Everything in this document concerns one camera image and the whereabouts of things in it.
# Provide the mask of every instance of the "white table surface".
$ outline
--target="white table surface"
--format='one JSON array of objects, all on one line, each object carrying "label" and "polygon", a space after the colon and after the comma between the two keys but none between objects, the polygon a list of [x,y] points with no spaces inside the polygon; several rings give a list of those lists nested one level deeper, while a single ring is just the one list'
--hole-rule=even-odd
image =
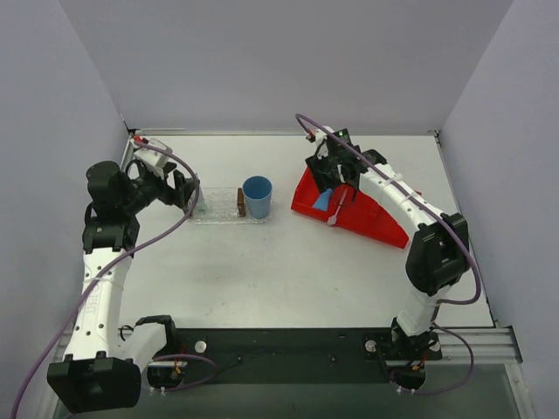
[{"label": "white table surface", "polygon": [[[314,145],[298,136],[158,137],[199,174],[202,187],[236,188],[251,175],[273,183],[268,223],[184,224],[135,256],[121,324],[170,314],[178,327],[382,327],[411,287],[402,251],[328,227],[290,209]],[[433,137],[356,136],[375,148],[433,205],[456,211]],[[140,215],[139,242],[159,234],[182,212],[153,203]],[[474,293],[471,271],[449,294]],[[471,306],[443,306],[444,326],[492,326],[485,294]]]}]

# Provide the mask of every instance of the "blue cup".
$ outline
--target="blue cup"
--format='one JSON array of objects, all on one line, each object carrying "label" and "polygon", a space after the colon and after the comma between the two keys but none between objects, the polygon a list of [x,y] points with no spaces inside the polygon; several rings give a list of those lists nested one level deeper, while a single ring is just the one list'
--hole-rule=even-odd
[{"label": "blue cup", "polygon": [[248,210],[254,218],[266,218],[270,214],[272,183],[264,176],[249,177],[243,183],[243,194]]}]

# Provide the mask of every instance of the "white wall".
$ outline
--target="white wall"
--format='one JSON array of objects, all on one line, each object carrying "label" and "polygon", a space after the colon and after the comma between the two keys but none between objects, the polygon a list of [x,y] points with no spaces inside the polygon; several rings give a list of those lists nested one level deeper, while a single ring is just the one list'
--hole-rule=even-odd
[{"label": "white wall", "polygon": [[[126,130],[56,0],[0,2],[0,416],[79,296],[86,169]],[[46,368],[18,417],[34,418]]]},{"label": "white wall", "polygon": [[516,0],[442,150],[489,300],[513,325],[539,418],[559,412],[559,2]]},{"label": "white wall", "polygon": [[511,0],[60,0],[130,127],[441,128]]}]

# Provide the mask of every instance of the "red dustpan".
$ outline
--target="red dustpan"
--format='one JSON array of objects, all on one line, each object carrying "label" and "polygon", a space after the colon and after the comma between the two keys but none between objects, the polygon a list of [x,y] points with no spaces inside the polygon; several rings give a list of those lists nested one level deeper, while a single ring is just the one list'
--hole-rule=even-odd
[{"label": "red dustpan", "polygon": [[405,247],[408,243],[408,236],[394,218],[363,192],[357,192],[355,200],[351,203],[354,190],[347,185],[336,188],[330,198],[327,211],[313,208],[320,194],[308,168],[297,185],[291,209],[325,223],[336,212],[344,190],[347,190],[347,194],[337,214],[335,224],[337,227],[374,238],[400,249]]}]

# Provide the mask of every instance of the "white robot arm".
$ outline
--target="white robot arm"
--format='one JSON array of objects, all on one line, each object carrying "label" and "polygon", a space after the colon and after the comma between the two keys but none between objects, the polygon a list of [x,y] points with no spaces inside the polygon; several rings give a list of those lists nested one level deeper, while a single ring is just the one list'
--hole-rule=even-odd
[{"label": "white robot arm", "polygon": [[[170,151],[159,141],[131,141]],[[133,164],[139,175],[130,179]],[[174,188],[167,184],[170,173]],[[52,363],[47,373],[49,384],[73,413],[133,407],[140,396],[141,371],[157,352],[176,348],[170,316],[140,319],[126,342],[118,338],[122,291],[133,256],[101,278],[98,273],[135,247],[138,212],[155,199],[184,209],[196,188],[195,180],[185,179],[168,157],[139,147],[124,172],[115,162],[102,161],[88,169],[86,177],[93,201],[82,237],[83,291],[94,279],[99,282],[79,309],[63,361]]]},{"label": "white robot arm", "polygon": [[[325,129],[334,132],[330,127]],[[347,129],[335,134],[346,145],[359,150],[358,146],[351,144]],[[306,162],[320,192],[335,189],[343,183],[352,186],[374,199],[411,239],[406,272],[412,287],[404,308],[393,322],[393,328],[404,338],[427,337],[438,310],[438,301],[469,268],[456,243],[432,214],[451,226],[467,248],[466,220],[460,214],[447,216],[441,209],[429,204],[377,151],[368,150],[363,154],[383,176],[368,168],[320,129],[310,132],[307,139],[317,144],[316,152]],[[411,198],[419,200],[429,211],[413,204]]]}]

